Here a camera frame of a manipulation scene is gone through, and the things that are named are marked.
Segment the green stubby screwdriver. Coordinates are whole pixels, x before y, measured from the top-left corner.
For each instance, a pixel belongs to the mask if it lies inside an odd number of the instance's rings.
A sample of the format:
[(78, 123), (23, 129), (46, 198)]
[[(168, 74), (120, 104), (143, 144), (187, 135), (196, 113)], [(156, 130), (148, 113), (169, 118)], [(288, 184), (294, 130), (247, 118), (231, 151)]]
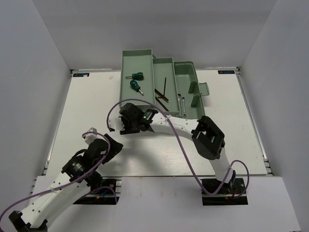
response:
[(130, 81), (130, 86), (132, 87), (133, 90), (135, 90), (136, 92), (139, 92), (142, 96), (144, 95), (144, 93), (141, 91), (141, 87), (139, 86), (136, 80), (132, 79)]
[(133, 73), (131, 76), (126, 76), (125, 79), (133, 79), (133, 80), (141, 81), (144, 79), (144, 73), (142, 72)]

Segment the long hex key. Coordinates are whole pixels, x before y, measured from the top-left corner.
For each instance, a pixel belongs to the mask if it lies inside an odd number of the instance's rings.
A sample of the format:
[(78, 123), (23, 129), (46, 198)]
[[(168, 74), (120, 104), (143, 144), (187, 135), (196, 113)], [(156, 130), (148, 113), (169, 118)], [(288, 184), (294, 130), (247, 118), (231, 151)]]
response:
[(161, 92), (159, 92), (157, 89), (154, 89), (154, 91), (160, 98), (164, 99), (167, 102), (169, 101), (169, 99), (165, 95), (163, 95)]

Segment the small combination wrench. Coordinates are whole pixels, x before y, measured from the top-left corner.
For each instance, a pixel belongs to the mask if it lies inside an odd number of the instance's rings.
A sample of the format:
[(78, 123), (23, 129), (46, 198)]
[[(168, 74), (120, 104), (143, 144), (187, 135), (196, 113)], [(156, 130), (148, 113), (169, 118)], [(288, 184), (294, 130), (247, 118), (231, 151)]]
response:
[(182, 101), (182, 107), (183, 107), (183, 117), (186, 117), (185, 97), (182, 97), (181, 101)]

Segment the green plastic toolbox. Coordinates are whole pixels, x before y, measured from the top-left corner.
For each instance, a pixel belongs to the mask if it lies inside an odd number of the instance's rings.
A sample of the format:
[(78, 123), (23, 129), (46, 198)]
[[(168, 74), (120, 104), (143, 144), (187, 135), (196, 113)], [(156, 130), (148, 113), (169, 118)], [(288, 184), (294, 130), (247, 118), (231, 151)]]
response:
[(157, 58), (152, 49), (122, 51), (120, 100), (143, 111), (154, 104), (172, 116), (199, 119), (205, 115), (202, 98), (209, 94), (192, 61)]

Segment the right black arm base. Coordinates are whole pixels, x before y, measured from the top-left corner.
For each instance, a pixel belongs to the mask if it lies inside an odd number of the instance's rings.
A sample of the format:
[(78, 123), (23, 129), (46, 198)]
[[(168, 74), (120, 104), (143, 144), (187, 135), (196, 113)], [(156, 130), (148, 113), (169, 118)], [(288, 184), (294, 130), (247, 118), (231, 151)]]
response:
[(223, 185), (220, 191), (213, 196), (201, 191), (203, 206), (232, 206), (248, 205), (243, 178), (236, 178), (231, 188)]

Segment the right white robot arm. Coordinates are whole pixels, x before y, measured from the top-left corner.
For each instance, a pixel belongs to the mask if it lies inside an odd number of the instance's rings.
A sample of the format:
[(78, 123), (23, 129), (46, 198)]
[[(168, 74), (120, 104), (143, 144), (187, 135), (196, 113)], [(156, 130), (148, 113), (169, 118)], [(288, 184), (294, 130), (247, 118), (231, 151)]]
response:
[(163, 116), (157, 110), (143, 112), (132, 103), (126, 103), (120, 110), (124, 133), (151, 131), (173, 134), (192, 141), (198, 154), (209, 160), (218, 180), (218, 188), (225, 193), (235, 188), (235, 171), (229, 169), (230, 163), (225, 154), (225, 135), (208, 117), (185, 119)]

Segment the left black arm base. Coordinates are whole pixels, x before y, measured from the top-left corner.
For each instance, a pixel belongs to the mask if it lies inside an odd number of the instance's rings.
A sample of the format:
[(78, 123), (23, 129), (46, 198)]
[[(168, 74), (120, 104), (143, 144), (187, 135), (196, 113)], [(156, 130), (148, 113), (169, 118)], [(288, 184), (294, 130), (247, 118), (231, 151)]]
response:
[(116, 205), (121, 194), (122, 179), (104, 178), (97, 187), (91, 188), (91, 192), (81, 197), (75, 205)]

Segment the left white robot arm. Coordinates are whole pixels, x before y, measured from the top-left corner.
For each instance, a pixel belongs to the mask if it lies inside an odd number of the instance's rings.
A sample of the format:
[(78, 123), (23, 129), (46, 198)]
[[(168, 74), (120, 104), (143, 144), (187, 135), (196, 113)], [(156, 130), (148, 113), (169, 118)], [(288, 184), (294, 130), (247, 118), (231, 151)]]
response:
[(39, 196), (21, 211), (13, 211), (9, 220), (18, 232), (46, 232), (52, 223), (80, 198), (100, 190), (113, 189), (103, 182), (97, 168), (121, 152), (123, 145), (105, 134), (85, 136), (87, 149), (77, 151), (63, 166), (48, 193)]

